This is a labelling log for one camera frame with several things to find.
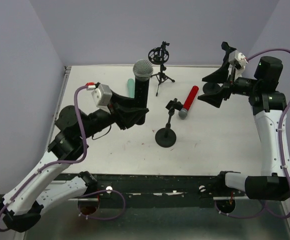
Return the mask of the black microphone silver grille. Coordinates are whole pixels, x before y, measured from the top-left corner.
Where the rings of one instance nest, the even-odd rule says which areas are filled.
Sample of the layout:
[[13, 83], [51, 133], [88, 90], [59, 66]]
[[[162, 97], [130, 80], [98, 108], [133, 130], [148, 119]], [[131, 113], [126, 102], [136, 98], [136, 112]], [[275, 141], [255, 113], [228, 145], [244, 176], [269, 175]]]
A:
[[149, 60], [138, 60], [132, 71], [135, 77], [134, 100], [138, 108], [146, 108], [149, 92], [149, 81], [153, 74], [153, 66]]

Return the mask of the short black round-base stand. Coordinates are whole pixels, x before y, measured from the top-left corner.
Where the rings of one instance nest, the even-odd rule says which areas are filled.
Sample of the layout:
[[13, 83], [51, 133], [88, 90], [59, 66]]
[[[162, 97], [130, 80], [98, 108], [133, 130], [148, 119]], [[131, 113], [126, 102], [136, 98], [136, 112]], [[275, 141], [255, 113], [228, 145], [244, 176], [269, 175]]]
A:
[[168, 110], [168, 120], [165, 127], [156, 132], [155, 141], [160, 147], [170, 148], [177, 140], [176, 133], [171, 129], [171, 120], [175, 110], [180, 111], [183, 108], [183, 104], [177, 98], [174, 98], [168, 102], [165, 108]]

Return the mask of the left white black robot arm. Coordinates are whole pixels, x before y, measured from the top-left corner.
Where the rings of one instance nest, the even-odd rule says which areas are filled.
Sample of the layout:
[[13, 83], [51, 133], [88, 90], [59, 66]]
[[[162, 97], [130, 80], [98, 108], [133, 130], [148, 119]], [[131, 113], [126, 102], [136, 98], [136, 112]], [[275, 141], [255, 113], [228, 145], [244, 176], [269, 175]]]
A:
[[78, 94], [86, 89], [79, 87], [74, 93], [74, 104], [61, 110], [56, 121], [60, 131], [38, 164], [10, 192], [0, 194], [0, 232], [25, 232], [60, 203], [74, 197], [98, 195], [97, 180], [87, 171], [57, 189], [47, 191], [46, 187], [69, 166], [85, 160], [87, 138], [112, 124], [125, 130], [145, 122], [149, 112], [147, 90], [135, 90], [134, 97], [129, 98], [111, 89], [101, 92], [96, 88], [93, 92], [99, 95], [99, 101], [105, 100], [107, 109], [85, 114], [79, 109]]

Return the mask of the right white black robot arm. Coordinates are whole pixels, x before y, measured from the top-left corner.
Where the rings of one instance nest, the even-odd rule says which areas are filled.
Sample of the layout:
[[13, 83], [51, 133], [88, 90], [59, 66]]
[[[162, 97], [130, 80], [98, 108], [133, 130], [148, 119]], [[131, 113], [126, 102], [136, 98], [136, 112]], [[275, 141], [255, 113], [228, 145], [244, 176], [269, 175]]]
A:
[[216, 89], [198, 96], [216, 108], [230, 95], [248, 97], [262, 150], [261, 173], [248, 176], [240, 172], [222, 171], [224, 185], [244, 192], [249, 199], [285, 201], [290, 198], [290, 158], [285, 133], [286, 97], [276, 90], [283, 70], [282, 61], [263, 56], [258, 62], [254, 78], [235, 77], [242, 70], [238, 62], [225, 61], [215, 72], [202, 78]]

